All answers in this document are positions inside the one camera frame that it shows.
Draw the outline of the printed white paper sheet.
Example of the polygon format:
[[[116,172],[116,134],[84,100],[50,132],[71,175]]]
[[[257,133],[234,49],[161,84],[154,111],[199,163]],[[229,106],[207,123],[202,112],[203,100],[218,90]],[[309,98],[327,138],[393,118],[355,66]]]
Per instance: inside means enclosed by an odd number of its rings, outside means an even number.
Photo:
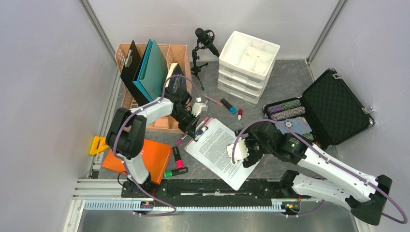
[[[258,162],[245,168],[241,162],[232,163],[227,147],[234,143],[235,133],[216,118],[210,118],[203,126],[205,131],[191,140],[185,151],[205,165],[234,190],[239,190]]]

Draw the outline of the dark blue hardcover book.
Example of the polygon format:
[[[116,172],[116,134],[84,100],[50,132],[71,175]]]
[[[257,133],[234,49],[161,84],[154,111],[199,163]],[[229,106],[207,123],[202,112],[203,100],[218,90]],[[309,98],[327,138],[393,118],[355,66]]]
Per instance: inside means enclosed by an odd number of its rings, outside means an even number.
[[[183,97],[187,90],[187,82],[185,78],[181,76],[184,75],[179,63],[172,63],[166,79],[168,82],[165,85],[165,97],[170,95],[176,95]]]

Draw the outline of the orange book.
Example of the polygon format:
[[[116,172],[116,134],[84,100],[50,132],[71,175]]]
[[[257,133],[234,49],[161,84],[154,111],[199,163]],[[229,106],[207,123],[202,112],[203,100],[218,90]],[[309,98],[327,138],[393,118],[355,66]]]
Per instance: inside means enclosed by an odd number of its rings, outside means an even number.
[[[141,152],[144,165],[151,175],[151,182],[160,184],[172,154],[171,146],[145,139]],[[112,150],[108,152],[102,167],[117,173],[125,171],[121,160],[114,156]]]

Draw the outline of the teal notebook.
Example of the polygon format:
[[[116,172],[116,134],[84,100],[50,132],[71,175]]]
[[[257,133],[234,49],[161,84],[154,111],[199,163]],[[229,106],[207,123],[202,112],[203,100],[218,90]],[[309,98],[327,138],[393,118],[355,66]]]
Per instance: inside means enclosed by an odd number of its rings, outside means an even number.
[[[144,54],[142,56],[141,62],[139,64],[139,67],[137,69],[137,74],[135,75],[133,80],[133,83],[136,86],[137,90],[144,96],[147,102],[152,101],[152,97],[150,96],[146,88],[143,86],[142,80],[144,79],[146,74],[147,63],[151,53],[152,44],[153,40],[149,39]]]

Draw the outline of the peach plastic file organizer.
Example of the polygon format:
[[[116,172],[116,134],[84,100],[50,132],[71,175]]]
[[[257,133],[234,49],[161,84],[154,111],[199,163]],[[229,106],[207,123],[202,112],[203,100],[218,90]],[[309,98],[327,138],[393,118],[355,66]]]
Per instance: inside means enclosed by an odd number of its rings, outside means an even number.
[[[125,86],[124,99],[121,107],[126,109],[135,109],[145,105],[161,94],[153,95],[146,90],[149,85],[143,85],[137,82],[138,74],[141,69],[141,64],[146,64],[147,59],[144,58],[148,43],[120,43],[115,53],[117,67],[121,72],[121,80]],[[162,52],[163,58],[167,62],[167,68],[171,68],[173,63],[178,63],[183,74],[192,79],[190,72],[190,59],[187,45],[179,44],[159,44],[158,51]],[[160,119],[147,125],[147,131],[151,132],[169,132],[182,133],[178,128],[178,122],[171,116],[164,116]]]

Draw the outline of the black clipboard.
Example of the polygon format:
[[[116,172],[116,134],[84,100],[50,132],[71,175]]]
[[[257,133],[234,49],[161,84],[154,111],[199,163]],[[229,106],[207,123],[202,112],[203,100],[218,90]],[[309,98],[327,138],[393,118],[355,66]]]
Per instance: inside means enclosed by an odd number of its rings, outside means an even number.
[[[137,50],[135,41],[131,42],[130,48],[126,54],[123,69],[121,71],[121,80],[125,84],[125,87],[132,95],[133,99],[137,102],[139,106],[149,103],[149,100],[141,92],[141,90],[136,86],[134,81],[138,77],[141,70],[142,58]]]

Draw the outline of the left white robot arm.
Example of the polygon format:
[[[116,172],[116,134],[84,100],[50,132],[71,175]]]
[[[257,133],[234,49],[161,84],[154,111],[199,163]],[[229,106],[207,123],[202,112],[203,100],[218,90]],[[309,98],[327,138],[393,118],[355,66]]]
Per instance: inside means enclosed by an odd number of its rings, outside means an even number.
[[[188,109],[191,100],[192,96],[187,91],[166,92],[136,109],[119,108],[115,112],[106,144],[123,163],[127,179],[134,183],[133,190],[140,197],[148,196],[153,188],[151,175],[141,155],[147,126],[161,117],[171,116],[183,133],[195,138],[199,116]]]

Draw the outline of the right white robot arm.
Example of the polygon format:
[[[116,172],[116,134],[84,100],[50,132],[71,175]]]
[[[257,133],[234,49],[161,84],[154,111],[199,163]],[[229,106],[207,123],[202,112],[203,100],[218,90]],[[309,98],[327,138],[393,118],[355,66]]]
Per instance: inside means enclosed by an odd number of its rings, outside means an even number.
[[[386,175],[373,176],[356,170],[321,150],[316,144],[270,119],[260,119],[243,128],[247,139],[263,153],[273,154],[283,162],[309,169],[325,178],[314,180],[296,171],[285,172],[279,191],[285,197],[311,196],[348,209],[359,220],[378,226],[393,183]]]

